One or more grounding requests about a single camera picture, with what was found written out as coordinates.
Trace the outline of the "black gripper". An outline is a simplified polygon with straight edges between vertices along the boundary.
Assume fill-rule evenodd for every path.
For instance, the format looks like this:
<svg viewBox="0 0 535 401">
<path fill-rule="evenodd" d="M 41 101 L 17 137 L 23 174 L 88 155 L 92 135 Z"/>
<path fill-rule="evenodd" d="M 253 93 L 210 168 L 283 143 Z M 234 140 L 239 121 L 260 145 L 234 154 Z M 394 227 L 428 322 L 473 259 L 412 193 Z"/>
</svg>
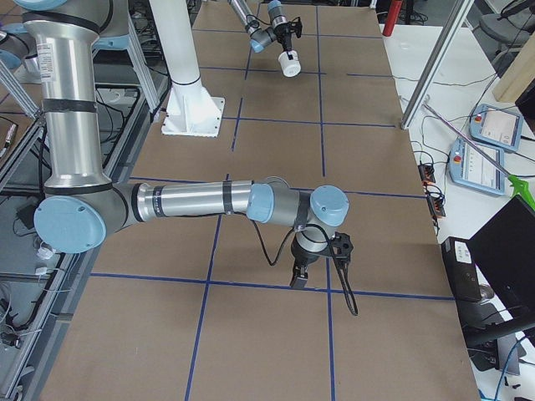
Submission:
<svg viewBox="0 0 535 401">
<path fill-rule="evenodd" d="M 294 257 L 292 279 L 290 287 L 305 288 L 308 283 L 307 266 L 325 256 L 324 246 L 318 249 L 319 243 L 310 241 L 306 236 L 298 233 L 294 236 L 291 244 L 291 253 Z"/>
<path fill-rule="evenodd" d="M 293 29 L 291 23 L 280 23 L 277 26 L 277 41 L 281 44 L 282 47 L 292 46 L 292 33 Z M 293 59 L 291 48 L 286 49 L 285 53 L 288 59 Z"/>
</svg>

